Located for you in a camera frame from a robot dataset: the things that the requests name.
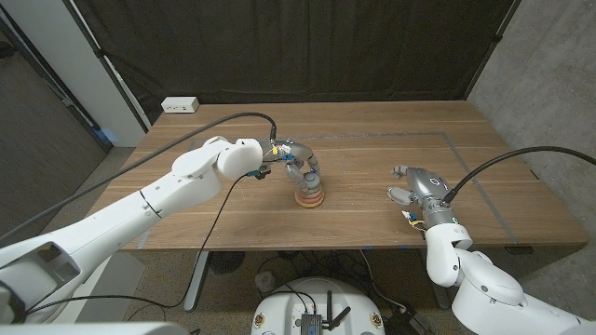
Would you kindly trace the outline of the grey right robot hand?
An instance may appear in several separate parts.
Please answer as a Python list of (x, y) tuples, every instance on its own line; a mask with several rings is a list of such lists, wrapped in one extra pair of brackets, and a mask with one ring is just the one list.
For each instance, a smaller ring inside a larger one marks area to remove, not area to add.
[(426, 231), (439, 224), (459, 223), (451, 206), (443, 201), (451, 188), (438, 174), (424, 168), (405, 166), (394, 167), (392, 174), (396, 179), (404, 178), (409, 190), (389, 186), (388, 197), (403, 207), (416, 204), (422, 210), (421, 219), (411, 211), (402, 211), (413, 228)]

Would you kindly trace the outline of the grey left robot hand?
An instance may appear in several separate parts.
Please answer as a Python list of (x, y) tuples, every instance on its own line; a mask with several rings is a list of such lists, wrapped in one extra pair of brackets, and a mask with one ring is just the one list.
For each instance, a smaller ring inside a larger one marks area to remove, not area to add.
[(314, 152), (307, 146), (290, 140), (259, 141), (263, 162), (254, 176), (264, 179), (276, 163), (285, 164), (287, 176), (298, 183), (314, 184), (319, 180), (319, 165)]

